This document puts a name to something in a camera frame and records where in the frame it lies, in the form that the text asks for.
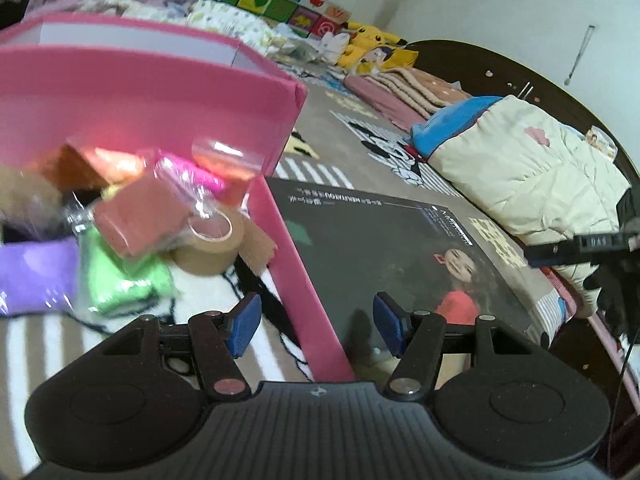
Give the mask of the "white leaf-print blanket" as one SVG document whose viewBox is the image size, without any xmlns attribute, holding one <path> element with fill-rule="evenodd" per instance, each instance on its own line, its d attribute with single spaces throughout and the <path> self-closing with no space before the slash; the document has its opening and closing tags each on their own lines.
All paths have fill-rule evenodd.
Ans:
<svg viewBox="0 0 640 480">
<path fill-rule="evenodd" d="M 216 32 L 241 41 L 267 58 L 293 53 L 302 45 L 295 38 L 277 32 L 257 15 L 214 0 L 186 6 L 175 2 L 168 2 L 166 6 L 136 3 L 122 16 Z"/>
</svg>

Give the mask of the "dark wooden headboard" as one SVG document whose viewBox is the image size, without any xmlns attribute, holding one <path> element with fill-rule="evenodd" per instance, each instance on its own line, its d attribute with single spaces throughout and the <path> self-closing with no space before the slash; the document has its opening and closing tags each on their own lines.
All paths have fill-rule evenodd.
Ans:
<svg viewBox="0 0 640 480">
<path fill-rule="evenodd" d="M 447 82 L 458 82 L 470 97 L 449 105 L 410 130 L 410 144 L 423 158 L 469 129 L 491 105 L 506 96 L 536 106 L 570 133 L 591 146 L 591 151 L 613 164 L 634 184 L 639 173 L 614 134 L 599 118 L 565 90 L 530 68 L 497 52 L 454 40 L 421 40 L 409 44 L 419 53 L 416 68 Z"/>
</svg>

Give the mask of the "brown clay packet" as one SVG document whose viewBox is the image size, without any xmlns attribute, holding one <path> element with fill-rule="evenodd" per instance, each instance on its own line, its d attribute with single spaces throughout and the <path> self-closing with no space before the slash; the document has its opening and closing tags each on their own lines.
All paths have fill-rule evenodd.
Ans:
<svg viewBox="0 0 640 480">
<path fill-rule="evenodd" d="M 61 192 L 40 174 L 1 166 L 1 222 L 39 233 L 61 220 Z"/>
</svg>

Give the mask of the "cream and blue quilt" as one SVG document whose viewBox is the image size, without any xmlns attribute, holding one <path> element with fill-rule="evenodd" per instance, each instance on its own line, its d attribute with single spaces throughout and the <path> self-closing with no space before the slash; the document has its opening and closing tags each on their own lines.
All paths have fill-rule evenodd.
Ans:
<svg viewBox="0 0 640 480">
<path fill-rule="evenodd" d="M 443 178 L 526 246 L 617 231 L 629 186 L 572 127 L 515 96 L 477 96 L 410 130 Z"/>
</svg>

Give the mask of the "pink clay packet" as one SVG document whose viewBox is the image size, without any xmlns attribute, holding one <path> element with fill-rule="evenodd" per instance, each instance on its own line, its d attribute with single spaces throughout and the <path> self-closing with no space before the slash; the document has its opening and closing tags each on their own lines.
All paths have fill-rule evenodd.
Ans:
<svg viewBox="0 0 640 480">
<path fill-rule="evenodd" d="M 174 154 L 160 153 L 153 170 L 158 178 L 193 198 L 218 197 L 226 189 L 224 179 Z"/>
</svg>

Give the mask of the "purple clay packet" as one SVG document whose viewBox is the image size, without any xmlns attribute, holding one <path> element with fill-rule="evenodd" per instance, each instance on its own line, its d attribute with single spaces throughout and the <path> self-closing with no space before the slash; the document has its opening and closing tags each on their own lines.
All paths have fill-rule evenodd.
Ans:
<svg viewBox="0 0 640 480">
<path fill-rule="evenodd" d="M 79 248 L 73 237 L 1 247 L 1 314 L 69 311 L 77 294 Z"/>
</svg>

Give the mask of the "terracotta clay packet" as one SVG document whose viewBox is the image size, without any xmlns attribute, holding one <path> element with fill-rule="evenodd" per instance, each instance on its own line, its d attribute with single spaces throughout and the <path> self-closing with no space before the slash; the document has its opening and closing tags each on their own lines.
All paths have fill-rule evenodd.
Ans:
<svg viewBox="0 0 640 480">
<path fill-rule="evenodd" d="M 93 208 L 93 223 L 120 258 L 137 259 L 179 233 L 193 212 L 174 186 L 145 174 Z"/>
</svg>

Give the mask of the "folded pink blankets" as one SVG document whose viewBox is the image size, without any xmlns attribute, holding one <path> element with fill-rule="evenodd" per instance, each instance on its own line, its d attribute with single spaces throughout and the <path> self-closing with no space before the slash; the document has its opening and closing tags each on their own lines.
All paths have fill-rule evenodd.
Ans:
<svg viewBox="0 0 640 480">
<path fill-rule="evenodd" d="M 347 75 L 344 86 L 395 127 L 408 132 L 439 110 L 471 97 L 468 92 L 417 68 L 392 68 L 367 75 Z"/>
</svg>

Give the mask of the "Mickey Mouse bed sheet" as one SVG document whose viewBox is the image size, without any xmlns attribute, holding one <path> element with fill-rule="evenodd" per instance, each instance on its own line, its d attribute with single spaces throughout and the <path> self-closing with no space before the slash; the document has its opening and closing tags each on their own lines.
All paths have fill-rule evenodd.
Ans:
<svg viewBox="0 0 640 480">
<path fill-rule="evenodd" d="M 386 119 L 376 116 L 355 98 L 340 92 L 309 88 L 307 101 L 296 128 L 308 144 L 303 150 L 317 153 L 307 157 L 300 151 L 285 152 L 274 176 L 441 204 L 458 218 L 471 216 L 469 230 L 477 244 L 518 296 L 530 315 L 533 340 L 546 333 L 550 338 L 574 315 L 566 302 L 539 270 L 529 269 L 508 234 L 464 200 L 425 162 L 401 154 L 404 134 Z M 163 321 L 186 322 L 201 312 L 204 299 L 214 307 L 229 310 L 241 296 L 240 284 L 247 282 L 240 271 L 229 269 L 212 278 L 191 278 L 169 263 L 174 272 L 177 299 L 162 299 L 142 312 Z M 19 479 L 37 467 L 39 460 L 24 424 L 24 408 L 32 390 L 78 356 L 117 332 L 137 315 L 102 318 L 87 324 L 66 313 L 1 317 L 1 478 Z M 303 351 L 284 336 L 283 322 L 262 318 L 239 368 L 255 387 L 262 380 L 308 382 L 311 372 Z"/>
</svg>

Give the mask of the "pink cardboard box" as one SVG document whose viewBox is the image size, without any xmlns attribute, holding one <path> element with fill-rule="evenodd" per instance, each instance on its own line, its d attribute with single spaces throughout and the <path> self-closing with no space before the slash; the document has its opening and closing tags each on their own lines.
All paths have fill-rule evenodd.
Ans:
<svg viewBox="0 0 640 480">
<path fill-rule="evenodd" d="M 304 84 L 238 40 L 90 13 L 49 14 L 1 34 L 1 160 L 24 166 L 70 140 L 189 156 L 209 138 L 272 174 Z"/>
</svg>

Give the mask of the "brown tape roll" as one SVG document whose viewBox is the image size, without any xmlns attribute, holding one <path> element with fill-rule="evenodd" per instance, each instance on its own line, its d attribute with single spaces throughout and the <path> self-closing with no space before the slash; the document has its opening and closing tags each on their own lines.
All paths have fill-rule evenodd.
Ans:
<svg viewBox="0 0 640 480">
<path fill-rule="evenodd" d="M 191 218 L 182 240 L 169 255 L 178 268 L 193 275 L 224 273 L 238 257 L 259 275 L 277 249 L 253 220 L 238 210 L 220 206 L 207 218 Z"/>
</svg>

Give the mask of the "pink box lid with photo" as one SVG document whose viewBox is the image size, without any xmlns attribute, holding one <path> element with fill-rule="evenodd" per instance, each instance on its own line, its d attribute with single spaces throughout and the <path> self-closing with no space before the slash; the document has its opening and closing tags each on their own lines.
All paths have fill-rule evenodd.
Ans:
<svg viewBox="0 0 640 480">
<path fill-rule="evenodd" d="M 559 293 L 494 222 L 462 198 L 423 200 L 262 178 L 248 212 L 277 245 L 268 270 L 311 374 L 346 382 L 385 361 L 372 304 L 495 315 L 532 341 L 565 322 Z"/>
</svg>

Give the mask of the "Pikachu plush toy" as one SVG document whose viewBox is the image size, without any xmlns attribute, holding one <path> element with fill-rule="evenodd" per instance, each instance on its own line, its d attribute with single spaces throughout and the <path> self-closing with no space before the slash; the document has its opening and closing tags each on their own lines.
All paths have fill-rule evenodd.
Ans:
<svg viewBox="0 0 640 480">
<path fill-rule="evenodd" d="M 407 49 L 408 41 L 372 25 L 346 22 L 349 42 L 337 65 L 349 73 L 364 75 L 396 67 L 412 67 L 419 53 Z"/>
</svg>

